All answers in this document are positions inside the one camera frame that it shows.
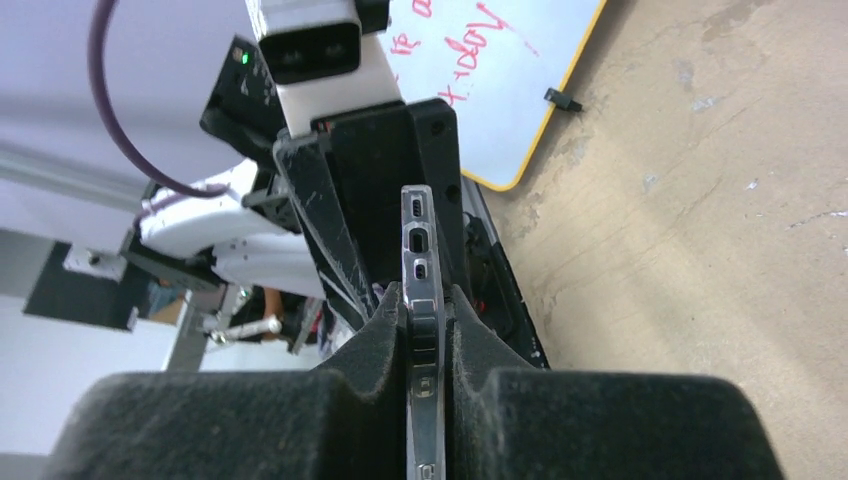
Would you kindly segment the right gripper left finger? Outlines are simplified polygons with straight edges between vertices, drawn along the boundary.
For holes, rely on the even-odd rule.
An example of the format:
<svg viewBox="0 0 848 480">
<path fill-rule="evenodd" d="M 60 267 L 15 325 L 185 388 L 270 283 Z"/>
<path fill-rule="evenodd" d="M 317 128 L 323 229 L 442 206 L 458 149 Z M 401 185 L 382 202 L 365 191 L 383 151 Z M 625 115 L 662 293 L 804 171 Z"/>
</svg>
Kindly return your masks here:
<svg viewBox="0 0 848 480">
<path fill-rule="evenodd" d="M 115 374 L 78 401 L 47 479 L 402 479 L 398 284 L 305 371 Z"/>
</svg>

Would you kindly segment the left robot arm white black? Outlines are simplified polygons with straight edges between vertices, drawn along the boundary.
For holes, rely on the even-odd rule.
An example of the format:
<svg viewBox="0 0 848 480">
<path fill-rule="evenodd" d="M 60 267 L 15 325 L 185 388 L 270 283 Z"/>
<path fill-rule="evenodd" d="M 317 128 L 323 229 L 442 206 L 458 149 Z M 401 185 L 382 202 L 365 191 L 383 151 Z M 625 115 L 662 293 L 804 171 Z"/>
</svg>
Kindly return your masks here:
<svg viewBox="0 0 848 480">
<path fill-rule="evenodd" d="M 470 293 L 453 109 L 402 101 L 377 35 L 364 37 L 358 70 L 296 92 L 311 109 L 300 137 L 259 49 L 234 37 L 200 125 L 242 161 L 201 180 L 203 198 L 151 184 L 123 255 L 192 290 L 254 284 L 322 297 L 359 328 L 374 286 L 401 279 L 401 190 L 424 184 L 439 231 L 421 245 L 439 249 L 444 284 Z"/>
</svg>

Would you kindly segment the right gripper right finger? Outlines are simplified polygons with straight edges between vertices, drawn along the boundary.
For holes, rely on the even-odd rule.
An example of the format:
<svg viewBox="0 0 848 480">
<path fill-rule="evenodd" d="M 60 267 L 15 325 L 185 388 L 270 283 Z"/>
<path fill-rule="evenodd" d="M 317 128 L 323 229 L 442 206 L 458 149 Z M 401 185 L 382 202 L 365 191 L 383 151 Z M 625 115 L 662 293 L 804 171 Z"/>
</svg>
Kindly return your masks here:
<svg viewBox="0 0 848 480">
<path fill-rule="evenodd" d="M 456 479 L 780 479 L 760 418 L 701 375 L 531 366 L 454 288 Z"/>
</svg>

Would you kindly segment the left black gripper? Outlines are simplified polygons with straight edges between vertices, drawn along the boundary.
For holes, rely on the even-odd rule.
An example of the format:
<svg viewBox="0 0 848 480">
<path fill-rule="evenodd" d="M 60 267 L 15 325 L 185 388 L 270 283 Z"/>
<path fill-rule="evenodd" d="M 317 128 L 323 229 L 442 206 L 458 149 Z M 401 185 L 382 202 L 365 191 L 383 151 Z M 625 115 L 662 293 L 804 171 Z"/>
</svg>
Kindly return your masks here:
<svg viewBox="0 0 848 480">
<path fill-rule="evenodd" d="M 395 101 L 312 125 L 329 140 L 319 133 L 294 138 L 283 129 L 273 158 L 327 301 L 342 320 L 367 323 L 376 310 L 370 281 L 387 285 L 400 278 L 405 185 L 430 186 L 442 274 L 469 294 L 455 111 L 439 98 Z"/>
</svg>

